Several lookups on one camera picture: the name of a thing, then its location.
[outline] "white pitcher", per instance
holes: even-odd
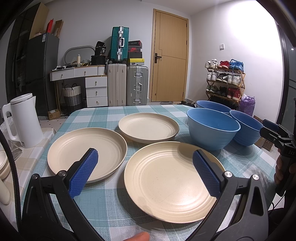
[[[21,142],[24,148],[36,146],[43,140],[41,130],[35,109],[36,96],[32,93],[21,95],[10,101],[2,108],[4,121],[9,134],[13,141]],[[8,121],[7,113],[11,113],[17,134],[12,135]]]

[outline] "silver bolt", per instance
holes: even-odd
[[[259,176],[258,176],[257,174],[254,174],[254,175],[252,176],[252,178],[253,178],[254,180],[258,180],[258,179],[259,179]]]
[[[59,171],[58,175],[59,175],[60,177],[63,177],[63,176],[66,175],[66,171],[64,171],[64,170]]]
[[[231,173],[230,171],[226,171],[226,172],[224,172],[224,175],[225,175],[226,177],[232,177],[232,173]]]

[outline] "laundry basket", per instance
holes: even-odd
[[[71,114],[76,110],[82,109],[81,85],[73,84],[72,87],[66,88],[67,85],[65,85],[63,93],[67,113]]]

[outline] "bowl rim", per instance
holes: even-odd
[[[203,123],[200,123],[200,122],[198,122],[198,121],[192,119],[192,118],[188,115],[188,111],[196,110],[196,109],[201,109],[201,110],[206,109],[206,110],[215,111],[215,112],[221,113],[221,114],[223,114],[223,115],[226,115],[226,116],[228,116],[229,118],[231,118],[231,119],[233,119],[234,121],[236,121],[236,122],[238,123],[238,125],[239,125],[239,128],[238,128],[238,130],[235,130],[235,131],[227,131],[227,130],[217,129],[217,128],[214,128],[214,127],[211,127],[211,126],[207,126],[207,125],[205,125],[205,124],[203,124]],[[217,110],[208,109],[208,108],[191,108],[191,109],[189,109],[188,111],[186,112],[188,118],[190,118],[190,119],[192,119],[193,121],[195,121],[195,122],[197,122],[197,123],[199,123],[199,124],[201,124],[201,125],[203,125],[203,126],[206,126],[206,127],[208,127],[208,128],[211,128],[211,129],[214,129],[214,130],[217,130],[217,131],[224,131],[224,132],[238,132],[238,131],[241,129],[240,123],[239,123],[237,120],[235,120],[235,119],[232,118],[230,115],[225,114],[225,113],[223,113],[223,112],[220,112],[220,111],[217,111]]]
[[[198,104],[198,102],[204,102],[204,101],[206,101],[206,102],[212,102],[212,103],[215,103],[215,104],[217,104],[217,105],[222,105],[222,106],[228,108],[228,109],[229,109],[228,112],[222,112],[222,111],[219,111],[219,112],[222,112],[222,113],[224,113],[224,114],[225,114],[225,113],[229,113],[229,112],[231,111],[231,108],[229,108],[228,106],[223,105],[223,104],[220,104],[220,103],[217,103],[217,102],[209,101],[209,100],[197,100],[195,103],[196,103],[197,105],[201,106],[200,104]]]
[[[251,129],[253,129],[254,131],[260,132],[260,130],[256,130],[255,128],[253,128],[253,127],[251,127],[251,126],[248,126],[247,124],[243,123],[242,121],[240,121],[238,118],[236,118],[235,116],[233,116],[233,115],[231,114],[231,113],[237,113],[237,112],[240,112],[240,113],[242,113],[243,115],[247,115],[247,116],[253,118],[252,116],[250,116],[250,115],[248,115],[248,114],[246,114],[246,113],[243,113],[243,112],[241,112],[241,111],[238,111],[238,110],[231,110],[231,111],[229,112],[229,113],[230,113],[230,117],[232,117],[232,118],[234,118],[236,121],[238,121],[239,124],[242,123],[243,125],[245,125],[245,126],[251,128]]]

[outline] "silver suitcase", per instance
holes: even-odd
[[[109,64],[107,74],[108,106],[126,105],[126,64]]]
[[[128,66],[126,105],[146,105],[148,95],[148,67]]]

